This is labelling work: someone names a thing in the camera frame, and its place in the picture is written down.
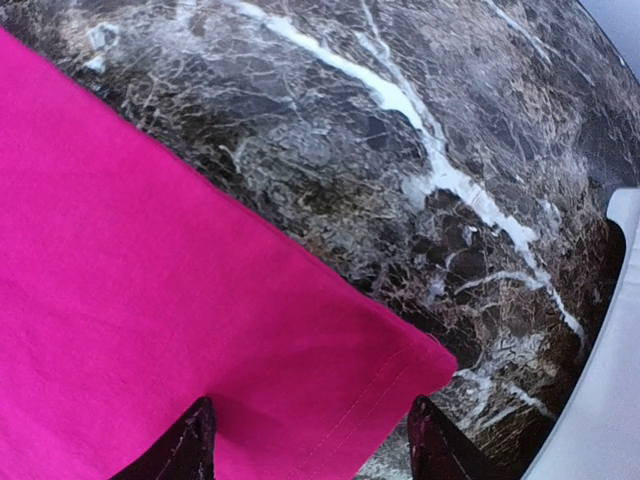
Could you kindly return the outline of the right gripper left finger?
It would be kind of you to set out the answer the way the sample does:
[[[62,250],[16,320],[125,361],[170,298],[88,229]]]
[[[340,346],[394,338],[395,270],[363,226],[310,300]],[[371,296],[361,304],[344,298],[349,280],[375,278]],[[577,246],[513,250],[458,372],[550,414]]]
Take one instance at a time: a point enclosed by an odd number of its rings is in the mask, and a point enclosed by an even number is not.
[[[216,417],[212,400],[198,398],[138,459],[113,480],[213,480]]]

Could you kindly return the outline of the red t-shirt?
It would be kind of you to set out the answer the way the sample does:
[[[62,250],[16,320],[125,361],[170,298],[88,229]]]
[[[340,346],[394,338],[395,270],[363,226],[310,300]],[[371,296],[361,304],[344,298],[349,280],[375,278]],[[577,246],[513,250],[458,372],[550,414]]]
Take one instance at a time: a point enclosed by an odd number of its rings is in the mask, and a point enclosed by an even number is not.
[[[206,396],[217,478],[350,479],[456,367],[2,34],[3,478],[109,478]]]

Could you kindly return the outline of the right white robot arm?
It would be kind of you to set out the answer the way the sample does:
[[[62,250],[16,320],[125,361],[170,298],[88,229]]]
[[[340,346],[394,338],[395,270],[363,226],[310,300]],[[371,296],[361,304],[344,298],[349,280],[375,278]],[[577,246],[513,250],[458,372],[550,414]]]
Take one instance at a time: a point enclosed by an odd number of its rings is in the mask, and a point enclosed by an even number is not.
[[[527,479],[639,476],[639,191],[616,190],[607,217],[626,251],[606,317],[584,370]],[[415,479],[508,479],[425,396],[408,416]],[[201,397],[119,479],[211,479],[216,422]]]

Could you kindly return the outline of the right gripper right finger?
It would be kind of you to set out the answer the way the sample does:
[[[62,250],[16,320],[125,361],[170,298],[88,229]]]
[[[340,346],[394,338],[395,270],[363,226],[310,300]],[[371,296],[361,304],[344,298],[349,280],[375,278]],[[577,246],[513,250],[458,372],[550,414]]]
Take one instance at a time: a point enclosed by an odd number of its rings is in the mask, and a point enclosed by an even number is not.
[[[415,480],[509,479],[427,397],[417,396],[407,416],[412,478]]]

